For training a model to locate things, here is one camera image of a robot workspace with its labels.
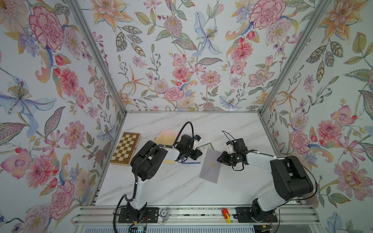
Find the grey envelope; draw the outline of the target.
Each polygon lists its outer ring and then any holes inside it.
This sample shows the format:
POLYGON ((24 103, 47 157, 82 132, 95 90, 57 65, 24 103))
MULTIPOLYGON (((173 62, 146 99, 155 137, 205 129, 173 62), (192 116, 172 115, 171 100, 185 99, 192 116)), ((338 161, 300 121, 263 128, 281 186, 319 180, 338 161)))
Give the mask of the grey envelope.
POLYGON ((218 183, 221 163, 218 161, 222 152, 208 148, 205 153, 205 159, 200 171, 199 178, 218 183))

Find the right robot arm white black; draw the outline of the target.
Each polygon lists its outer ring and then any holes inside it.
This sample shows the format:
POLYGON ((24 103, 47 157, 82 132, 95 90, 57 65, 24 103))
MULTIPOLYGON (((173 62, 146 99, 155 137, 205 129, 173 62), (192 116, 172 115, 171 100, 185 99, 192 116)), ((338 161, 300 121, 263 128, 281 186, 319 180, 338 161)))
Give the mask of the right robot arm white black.
POLYGON ((315 185, 309 178, 306 168, 295 156, 274 156, 250 150, 242 138, 228 141, 217 161, 234 168, 238 163, 242 167, 251 165, 269 171, 273 178, 274 188, 251 205, 252 216, 263 216, 285 205, 294 198, 302 197, 314 191, 315 185))

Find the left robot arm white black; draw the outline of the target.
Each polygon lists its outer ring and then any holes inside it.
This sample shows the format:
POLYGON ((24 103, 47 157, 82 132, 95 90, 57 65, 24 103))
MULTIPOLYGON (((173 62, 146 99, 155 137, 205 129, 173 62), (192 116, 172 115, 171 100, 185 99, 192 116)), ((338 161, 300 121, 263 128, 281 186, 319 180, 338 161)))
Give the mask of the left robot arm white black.
POLYGON ((126 198, 128 206, 140 210, 147 204, 145 192, 148 191, 146 182, 152 179, 164 160, 180 162, 188 158, 197 160, 202 155, 198 149, 201 141, 199 135, 193 137, 183 135, 174 145, 161 145, 148 141, 131 161, 132 173, 135 177, 134 192, 132 198, 126 198))

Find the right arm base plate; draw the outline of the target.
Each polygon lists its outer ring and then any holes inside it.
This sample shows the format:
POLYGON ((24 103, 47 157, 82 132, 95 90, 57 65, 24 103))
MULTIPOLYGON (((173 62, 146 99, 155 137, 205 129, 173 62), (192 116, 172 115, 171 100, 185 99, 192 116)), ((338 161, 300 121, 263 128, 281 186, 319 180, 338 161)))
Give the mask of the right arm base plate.
POLYGON ((274 210, 263 212, 256 207, 254 210, 250 206, 236 207, 234 218, 239 223, 277 223, 278 218, 274 210))

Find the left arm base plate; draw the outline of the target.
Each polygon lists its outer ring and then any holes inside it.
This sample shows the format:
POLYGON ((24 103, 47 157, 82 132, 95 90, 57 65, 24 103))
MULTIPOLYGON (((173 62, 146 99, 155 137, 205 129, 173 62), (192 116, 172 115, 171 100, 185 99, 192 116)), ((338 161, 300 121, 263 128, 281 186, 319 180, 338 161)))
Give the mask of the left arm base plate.
POLYGON ((118 223, 158 223, 159 208, 145 207, 140 210, 133 207, 123 207, 120 209, 118 216, 118 223))

